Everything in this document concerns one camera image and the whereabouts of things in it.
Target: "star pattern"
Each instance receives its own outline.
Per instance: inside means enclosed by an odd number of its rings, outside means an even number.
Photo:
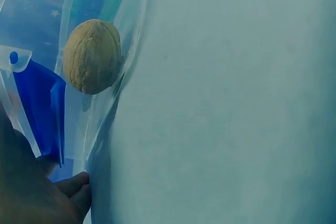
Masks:
[[[52,11],[51,11],[51,15],[54,16],[54,17],[56,18],[58,15],[61,15],[61,13],[59,13],[58,10],[52,10]]]

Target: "finger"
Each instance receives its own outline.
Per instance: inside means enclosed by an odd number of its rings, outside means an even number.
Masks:
[[[57,160],[52,155],[39,156],[36,159],[46,177],[49,177],[57,166]]]
[[[89,174],[82,172],[72,178],[56,182],[55,185],[62,193],[71,198],[80,190],[80,188],[83,185],[86,185],[88,183],[89,183]]]
[[[71,202],[77,208],[81,223],[91,207],[91,189],[89,185],[83,185],[79,192],[71,197]]]

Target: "clear plastic bag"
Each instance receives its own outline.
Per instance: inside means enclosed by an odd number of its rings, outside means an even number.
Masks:
[[[36,145],[32,123],[27,119],[27,111],[22,106],[23,97],[18,94],[14,75],[26,71],[29,62],[34,61],[65,80],[62,72],[63,49],[71,31],[85,20],[98,18],[113,22],[120,33],[125,62],[112,87],[97,95],[87,95],[68,83],[66,85],[65,164],[56,171],[53,180],[63,179],[84,169],[101,123],[115,102],[120,87],[125,84],[125,77],[131,72],[147,1],[0,0],[0,98],[13,126],[26,135],[35,155],[40,154],[40,149]],[[18,63],[10,61],[11,52],[17,53]],[[34,89],[38,85],[37,81],[29,86]]]

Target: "walnut shell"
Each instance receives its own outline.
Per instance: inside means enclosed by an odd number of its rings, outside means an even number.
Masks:
[[[122,62],[118,30],[109,22],[90,19],[72,31],[64,48],[63,71],[78,91],[98,94],[114,84]]]

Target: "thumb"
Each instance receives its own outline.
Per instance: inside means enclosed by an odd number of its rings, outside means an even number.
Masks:
[[[91,189],[89,185],[83,185],[78,193],[71,197],[71,202],[77,208],[80,221],[83,222],[91,207]]]

